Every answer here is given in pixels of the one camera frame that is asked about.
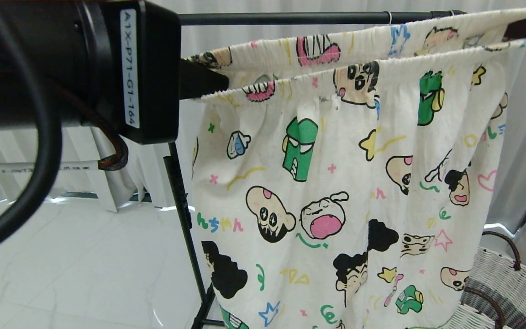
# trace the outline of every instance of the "basket handle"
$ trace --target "basket handle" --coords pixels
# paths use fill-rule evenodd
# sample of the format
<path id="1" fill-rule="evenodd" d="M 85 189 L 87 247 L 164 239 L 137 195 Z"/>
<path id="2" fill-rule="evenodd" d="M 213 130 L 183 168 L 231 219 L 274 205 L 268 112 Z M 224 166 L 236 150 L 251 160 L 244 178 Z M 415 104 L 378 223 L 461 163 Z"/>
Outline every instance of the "basket handle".
<path id="1" fill-rule="evenodd" d="M 511 246 L 511 249 L 513 250 L 513 254 L 515 255 L 515 264 L 513 265 L 513 268 L 516 271 L 520 271 L 521 270 L 521 255 L 519 254 L 517 246 L 515 246 L 515 243 L 513 242 L 513 240 L 511 240 L 505 234 L 497 233 L 497 232 L 493 232 L 493 231 L 484 231 L 484 232 L 482 232 L 482 235 L 494 235 L 496 237 L 499 237 L 499 238 L 502 238 L 503 240 L 505 240 L 509 244 L 509 246 Z"/>
<path id="2" fill-rule="evenodd" d="M 505 313 L 503 313 L 503 310 L 500 308 L 498 302 L 496 302 L 484 292 L 481 292 L 477 289 L 465 287 L 464 292 L 475 294 L 476 296 L 486 300 L 490 305 L 492 305 L 492 308 L 494 308 L 494 311 L 496 312 L 496 315 L 498 317 L 498 319 L 496 319 L 496 321 L 494 322 L 494 329 L 503 329 L 503 327 L 505 326 Z"/>

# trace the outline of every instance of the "clothes rack pole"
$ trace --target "clothes rack pole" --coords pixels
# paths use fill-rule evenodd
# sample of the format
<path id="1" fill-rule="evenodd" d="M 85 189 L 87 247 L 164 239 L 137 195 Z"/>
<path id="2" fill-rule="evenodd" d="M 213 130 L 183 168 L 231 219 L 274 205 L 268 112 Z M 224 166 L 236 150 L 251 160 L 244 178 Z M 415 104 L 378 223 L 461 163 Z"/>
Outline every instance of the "clothes rack pole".
<path id="1" fill-rule="evenodd" d="M 462 11 L 431 11 L 431 12 L 295 12 L 295 13 L 189 13 L 178 15 L 181 25 L 346 25 L 346 24 L 401 24 L 410 21 L 424 21 L 438 17 L 461 15 Z M 211 320 L 208 317 L 210 307 L 215 299 L 212 284 L 205 290 L 196 256 L 196 249 L 192 241 L 192 217 L 188 209 L 187 196 L 182 179 L 182 170 L 178 158 L 175 142 L 169 143 L 169 156 L 165 156 L 165 168 L 174 196 L 178 217 L 186 241 L 186 248 L 190 256 L 190 264 L 194 272 L 194 279 L 200 296 L 200 308 L 192 329 L 202 329 L 204 325 L 225 327 L 223 321 Z"/>

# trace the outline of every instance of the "pink heart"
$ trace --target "pink heart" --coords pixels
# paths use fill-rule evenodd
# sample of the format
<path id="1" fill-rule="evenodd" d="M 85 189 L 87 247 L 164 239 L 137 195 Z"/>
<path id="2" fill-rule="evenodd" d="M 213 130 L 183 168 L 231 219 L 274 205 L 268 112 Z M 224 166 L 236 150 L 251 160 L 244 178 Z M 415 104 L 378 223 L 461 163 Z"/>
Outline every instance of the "pink heart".
<path id="1" fill-rule="evenodd" d="M 496 170 L 491 171 L 488 176 L 484 176 L 483 174 L 478 175 L 478 184 L 482 186 L 483 189 L 494 192 L 494 177 L 496 177 Z"/>

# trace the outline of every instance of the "white marble floor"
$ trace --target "white marble floor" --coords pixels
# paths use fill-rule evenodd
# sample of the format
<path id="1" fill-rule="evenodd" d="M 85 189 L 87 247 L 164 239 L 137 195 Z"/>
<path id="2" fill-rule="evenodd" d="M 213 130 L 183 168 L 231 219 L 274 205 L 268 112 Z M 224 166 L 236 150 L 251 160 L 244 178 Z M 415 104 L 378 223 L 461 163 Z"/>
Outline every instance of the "white marble floor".
<path id="1" fill-rule="evenodd" d="M 58 198 L 0 245 L 0 329 L 183 329 L 198 307 L 175 209 Z"/>

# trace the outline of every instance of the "pink mouth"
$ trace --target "pink mouth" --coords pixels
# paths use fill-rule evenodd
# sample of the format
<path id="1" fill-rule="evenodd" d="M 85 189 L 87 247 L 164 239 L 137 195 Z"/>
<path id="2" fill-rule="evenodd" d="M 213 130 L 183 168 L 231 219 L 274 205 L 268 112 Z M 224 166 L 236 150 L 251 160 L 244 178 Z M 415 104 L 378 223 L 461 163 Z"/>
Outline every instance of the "pink mouth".
<path id="1" fill-rule="evenodd" d="M 340 59 L 340 48 L 337 44 L 331 44 L 324 52 L 317 57 L 309 56 L 304 49 L 305 37 L 298 37 L 297 53 L 298 60 L 301 66 L 312 66 L 318 64 L 328 64 L 330 62 L 338 62 Z"/>
<path id="2" fill-rule="evenodd" d="M 310 231 L 316 239 L 325 239 L 340 232 L 342 223 L 334 215 L 323 215 L 311 221 Z"/>
<path id="3" fill-rule="evenodd" d="M 267 90 L 262 92 L 249 92 L 247 98 L 251 102 L 263 102 L 271 98 L 275 94 L 275 81 L 267 83 Z"/>
<path id="4" fill-rule="evenodd" d="M 468 196 L 467 195 L 463 195 L 463 196 L 453 196 L 453 198 L 457 201 L 457 202 L 466 202 L 468 200 Z"/>

